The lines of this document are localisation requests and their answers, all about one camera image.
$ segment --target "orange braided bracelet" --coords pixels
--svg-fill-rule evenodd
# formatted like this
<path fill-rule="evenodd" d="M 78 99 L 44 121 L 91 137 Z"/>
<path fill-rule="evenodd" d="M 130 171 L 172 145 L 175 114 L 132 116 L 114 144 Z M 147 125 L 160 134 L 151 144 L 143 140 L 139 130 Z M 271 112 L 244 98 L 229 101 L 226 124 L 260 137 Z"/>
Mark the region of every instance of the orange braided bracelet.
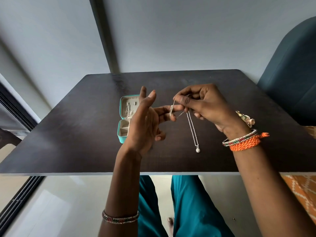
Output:
<path fill-rule="evenodd" d="M 240 142 L 240 143 L 237 143 L 234 145 L 230 145 L 229 148 L 231 151 L 246 150 L 246 149 L 249 149 L 249 148 L 252 148 L 252 147 L 258 145 L 261 142 L 260 141 L 261 138 L 268 137 L 268 136 L 269 136 L 269 133 L 263 132 L 260 135 L 255 135 L 255 136 L 253 136 L 253 137 L 251 137 L 243 142 Z"/>

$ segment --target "teal pants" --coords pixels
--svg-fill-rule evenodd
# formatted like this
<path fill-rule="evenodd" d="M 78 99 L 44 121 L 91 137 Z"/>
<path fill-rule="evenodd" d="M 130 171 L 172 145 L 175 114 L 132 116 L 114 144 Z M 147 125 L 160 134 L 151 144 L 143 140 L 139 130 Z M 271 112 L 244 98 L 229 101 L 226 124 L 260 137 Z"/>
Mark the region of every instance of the teal pants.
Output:
<path fill-rule="evenodd" d="M 161 223 L 158 198 L 151 178 L 141 175 L 139 184 L 138 236 L 168 237 Z M 173 236 L 234 236 L 198 176 L 172 176 L 171 194 L 174 208 Z"/>

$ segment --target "table top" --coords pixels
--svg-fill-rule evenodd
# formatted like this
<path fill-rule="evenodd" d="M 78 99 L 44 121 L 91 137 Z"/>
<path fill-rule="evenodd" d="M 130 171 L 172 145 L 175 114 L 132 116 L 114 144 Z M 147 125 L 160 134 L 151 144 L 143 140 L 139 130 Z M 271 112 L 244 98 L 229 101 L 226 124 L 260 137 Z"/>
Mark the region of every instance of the table top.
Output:
<path fill-rule="evenodd" d="M 269 132 L 262 146 L 280 172 L 316 172 L 316 142 L 281 107 L 239 70 L 96 74 L 85 76 L 0 164 L 15 175 L 109 174 L 121 143 L 117 137 L 120 98 L 155 89 L 153 107 L 171 105 L 186 86 L 214 83 L 231 106 Z M 143 173 L 238 172 L 223 133 L 193 118 L 201 149 L 196 153 L 186 115 L 160 128 L 167 133 L 144 156 Z"/>

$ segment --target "teal chair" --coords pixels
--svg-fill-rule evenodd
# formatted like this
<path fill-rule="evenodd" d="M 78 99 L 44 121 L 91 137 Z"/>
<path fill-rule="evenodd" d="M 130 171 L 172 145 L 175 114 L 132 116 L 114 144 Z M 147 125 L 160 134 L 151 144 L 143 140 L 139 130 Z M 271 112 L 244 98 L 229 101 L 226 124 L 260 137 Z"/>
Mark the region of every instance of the teal chair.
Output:
<path fill-rule="evenodd" d="M 316 17 L 282 39 L 258 86 L 300 125 L 316 126 Z"/>

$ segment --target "foot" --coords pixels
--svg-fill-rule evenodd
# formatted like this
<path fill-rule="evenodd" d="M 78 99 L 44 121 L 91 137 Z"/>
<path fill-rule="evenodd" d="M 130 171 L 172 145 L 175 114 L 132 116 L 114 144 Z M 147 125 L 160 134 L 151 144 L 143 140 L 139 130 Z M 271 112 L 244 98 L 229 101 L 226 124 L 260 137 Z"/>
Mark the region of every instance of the foot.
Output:
<path fill-rule="evenodd" d="M 174 218 L 169 217 L 168 218 L 168 225 L 169 225 L 169 230 L 170 230 L 171 236 L 173 236 L 173 224 L 174 224 Z"/>

